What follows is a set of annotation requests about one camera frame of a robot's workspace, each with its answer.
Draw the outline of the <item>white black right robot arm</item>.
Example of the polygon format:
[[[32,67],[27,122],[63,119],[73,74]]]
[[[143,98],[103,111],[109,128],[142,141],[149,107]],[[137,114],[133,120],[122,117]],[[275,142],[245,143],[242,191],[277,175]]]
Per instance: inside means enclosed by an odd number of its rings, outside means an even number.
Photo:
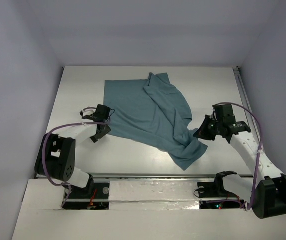
[[[226,198],[235,201],[240,197],[244,206],[256,217],[265,219],[286,215],[286,175],[279,170],[255,141],[250,127],[236,121],[233,103],[222,102],[212,106],[194,137],[214,141],[221,136],[238,153],[253,179],[246,180],[234,171],[217,173],[213,182],[200,182],[196,192],[200,198]]]

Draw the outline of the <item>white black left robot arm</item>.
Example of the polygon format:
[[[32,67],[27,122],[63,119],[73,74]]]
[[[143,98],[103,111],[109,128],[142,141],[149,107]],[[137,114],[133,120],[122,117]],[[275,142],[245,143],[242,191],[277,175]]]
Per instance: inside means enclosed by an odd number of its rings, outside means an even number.
[[[105,105],[87,107],[80,112],[81,121],[55,127],[43,136],[34,171],[51,184],[64,187],[87,198],[94,191],[94,181],[75,166],[76,148],[86,140],[98,142],[111,132],[108,125],[113,109]]]

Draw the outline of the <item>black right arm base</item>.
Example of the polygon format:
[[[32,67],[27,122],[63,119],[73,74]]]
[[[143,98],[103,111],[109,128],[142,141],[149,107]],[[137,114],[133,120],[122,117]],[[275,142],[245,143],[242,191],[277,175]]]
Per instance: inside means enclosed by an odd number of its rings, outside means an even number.
[[[201,210],[244,209],[245,201],[237,195],[219,191],[214,182],[198,182],[193,195],[199,200]]]

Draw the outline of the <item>teal t-shirt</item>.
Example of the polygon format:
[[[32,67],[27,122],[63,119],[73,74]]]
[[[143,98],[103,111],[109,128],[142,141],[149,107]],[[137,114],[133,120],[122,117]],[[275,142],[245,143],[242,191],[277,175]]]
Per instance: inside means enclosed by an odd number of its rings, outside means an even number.
[[[189,130],[191,109],[167,73],[149,73],[147,79],[106,80],[104,105],[115,112],[110,135],[130,139],[168,153],[186,170],[207,150]]]

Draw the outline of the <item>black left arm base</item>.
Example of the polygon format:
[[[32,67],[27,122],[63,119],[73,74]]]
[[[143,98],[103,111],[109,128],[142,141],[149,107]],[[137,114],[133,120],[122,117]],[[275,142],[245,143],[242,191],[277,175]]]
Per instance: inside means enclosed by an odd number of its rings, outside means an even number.
[[[62,208],[64,210],[108,210],[109,186],[108,182],[96,182],[89,193],[73,190]]]

